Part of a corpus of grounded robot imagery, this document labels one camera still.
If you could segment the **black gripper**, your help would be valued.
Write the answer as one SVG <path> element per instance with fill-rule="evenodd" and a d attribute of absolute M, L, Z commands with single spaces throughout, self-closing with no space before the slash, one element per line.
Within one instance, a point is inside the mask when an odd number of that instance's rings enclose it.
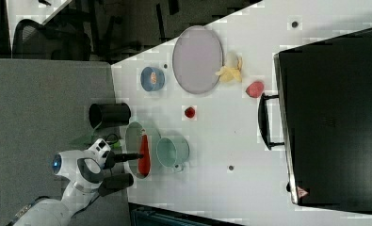
<path fill-rule="evenodd" d="M 105 159 L 104 169 L 110 170 L 116 163 L 142 159 L 143 157 L 144 155 L 140 153 L 120 153 L 115 155 L 113 152 L 109 152 Z"/>

